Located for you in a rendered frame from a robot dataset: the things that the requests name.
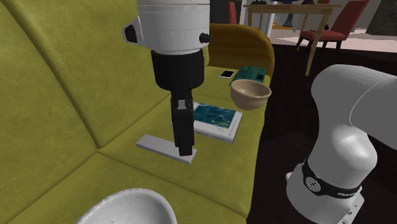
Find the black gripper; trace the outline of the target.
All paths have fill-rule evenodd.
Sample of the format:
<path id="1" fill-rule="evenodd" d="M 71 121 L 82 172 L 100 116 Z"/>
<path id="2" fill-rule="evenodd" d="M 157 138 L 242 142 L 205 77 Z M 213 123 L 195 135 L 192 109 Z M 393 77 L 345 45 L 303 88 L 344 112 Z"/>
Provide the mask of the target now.
<path id="1" fill-rule="evenodd" d="M 204 82 L 204 51 L 165 55 L 151 51 L 156 84 L 171 91 L 171 117 L 175 146 L 180 156 L 192 155 L 194 112 L 191 91 Z"/>

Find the ochre cushion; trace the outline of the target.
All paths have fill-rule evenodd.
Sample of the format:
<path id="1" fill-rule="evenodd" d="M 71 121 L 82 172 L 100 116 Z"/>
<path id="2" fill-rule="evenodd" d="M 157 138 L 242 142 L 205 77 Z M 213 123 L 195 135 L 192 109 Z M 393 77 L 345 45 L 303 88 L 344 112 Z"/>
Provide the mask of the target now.
<path id="1" fill-rule="evenodd" d="M 273 76 L 274 48 L 270 39 L 258 29 L 239 24 L 211 24 L 211 41 L 207 61 L 212 67 L 240 69 L 243 66 L 260 67 Z"/>

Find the white bowl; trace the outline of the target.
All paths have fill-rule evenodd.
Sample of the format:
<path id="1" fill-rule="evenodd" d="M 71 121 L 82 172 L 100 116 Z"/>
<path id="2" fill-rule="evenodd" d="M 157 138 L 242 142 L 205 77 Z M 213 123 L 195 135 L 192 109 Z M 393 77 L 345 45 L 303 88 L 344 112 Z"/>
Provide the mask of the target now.
<path id="1" fill-rule="evenodd" d="M 178 224 L 172 206 L 159 193 L 130 188 L 91 207 L 76 224 Z"/>

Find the olive green sofa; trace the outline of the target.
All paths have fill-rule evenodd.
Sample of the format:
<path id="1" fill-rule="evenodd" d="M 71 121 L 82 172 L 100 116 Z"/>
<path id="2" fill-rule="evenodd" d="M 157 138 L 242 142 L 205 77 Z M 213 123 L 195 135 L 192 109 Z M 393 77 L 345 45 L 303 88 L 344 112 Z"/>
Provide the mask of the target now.
<path id="1" fill-rule="evenodd" d="M 137 0 L 0 0 L 0 224 L 76 224 L 129 188 L 178 224 L 246 224 L 264 111 L 231 144 L 196 136 L 189 165 L 138 148 L 172 140 L 150 51 L 123 39 Z"/>

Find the beige bowl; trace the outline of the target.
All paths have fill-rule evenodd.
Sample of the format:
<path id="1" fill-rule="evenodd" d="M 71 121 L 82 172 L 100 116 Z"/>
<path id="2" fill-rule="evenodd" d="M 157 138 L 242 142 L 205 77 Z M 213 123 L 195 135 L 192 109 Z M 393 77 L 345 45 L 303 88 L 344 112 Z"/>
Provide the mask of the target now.
<path id="1" fill-rule="evenodd" d="M 258 81 L 239 79 L 230 84 L 230 97 L 239 109 L 246 111 L 264 106 L 271 95 L 271 89 Z"/>

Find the green book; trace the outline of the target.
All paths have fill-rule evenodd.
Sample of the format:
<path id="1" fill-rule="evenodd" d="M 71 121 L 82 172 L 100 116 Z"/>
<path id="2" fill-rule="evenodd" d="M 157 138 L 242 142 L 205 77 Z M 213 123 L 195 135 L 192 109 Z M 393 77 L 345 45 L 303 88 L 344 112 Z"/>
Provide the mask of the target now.
<path id="1" fill-rule="evenodd" d="M 230 84 L 235 80 L 254 80 L 263 83 L 265 75 L 266 69 L 253 66 L 243 66 L 237 71 Z"/>

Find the red chair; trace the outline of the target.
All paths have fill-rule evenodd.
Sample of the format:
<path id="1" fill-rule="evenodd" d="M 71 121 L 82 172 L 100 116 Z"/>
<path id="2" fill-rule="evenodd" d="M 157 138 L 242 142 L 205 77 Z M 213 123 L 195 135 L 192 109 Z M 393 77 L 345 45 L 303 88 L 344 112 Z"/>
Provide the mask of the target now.
<path id="1" fill-rule="evenodd" d="M 236 14 L 236 10 L 235 10 L 235 2 L 229 1 L 227 9 L 228 9 L 228 22 L 230 24 L 236 24 L 237 23 L 237 14 Z"/>
<path id="2" fill-rule="evenodd" d="M 319 42 L 323 42 L 322 48 L 325 48 L 328 42 L 335 42 L 335 49 L 336 52 L 338 52 L 342 42 L 348 38 L 369 1 L 370 0 L 349 1 L 340 12 L 332 28 L 322 31 L 319 38 Z"/>

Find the grey flat rectangular bar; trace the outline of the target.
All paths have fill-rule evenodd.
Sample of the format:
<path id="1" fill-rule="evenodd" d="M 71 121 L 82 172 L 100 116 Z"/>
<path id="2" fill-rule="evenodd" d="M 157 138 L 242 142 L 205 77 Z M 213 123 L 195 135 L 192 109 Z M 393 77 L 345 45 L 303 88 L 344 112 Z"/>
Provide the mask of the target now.
<path id="1" fill-rule="evenodd" d="M 140 140 L 136 142 L 136 146 L 188 165 L 192 163 L 197 153 L 197 150 L 193 148 L 192 155 L 180 156 L 179 149 L 175 147 L 173 142 L 148 134 L 145 134 L 140 138 Z"/>

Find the white book with blue cover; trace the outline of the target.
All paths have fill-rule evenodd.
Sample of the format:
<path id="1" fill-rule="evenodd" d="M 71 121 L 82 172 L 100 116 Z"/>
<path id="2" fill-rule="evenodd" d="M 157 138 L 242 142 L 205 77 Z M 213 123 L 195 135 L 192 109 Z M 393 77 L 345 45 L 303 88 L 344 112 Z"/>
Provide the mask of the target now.
<path id="1" fill-rule="evenodd" d="M 194 134 L 233 143 L 242 112 L 193 102 Z"/>

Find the wooden table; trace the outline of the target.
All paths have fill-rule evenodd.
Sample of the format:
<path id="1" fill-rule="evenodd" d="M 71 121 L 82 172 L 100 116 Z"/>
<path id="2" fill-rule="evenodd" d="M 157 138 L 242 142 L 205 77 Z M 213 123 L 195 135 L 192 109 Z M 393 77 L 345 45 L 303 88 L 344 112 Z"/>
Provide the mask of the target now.
<path id="1" fill-rule="evenodd" d="M 292 13 L 292 14 L 304 14 L 304 20 L 300 31 L 303 31 L 306 21 L 310 14 L 322 15 L 322 19 L 317 28 L 314 40 L 310 48 L 309 58 L 307 61 L 307 68 L 305 75 L 309 76 L 312 60 L 316 52 L 317 44 L 320 40 L 323 29 L 335 8 L 342 7 L 341 4 L 245 4 L 244 7 L 247 9 L 248 14 L 248 26 L 252 26 L 252 19 L 254 13 Z"/>

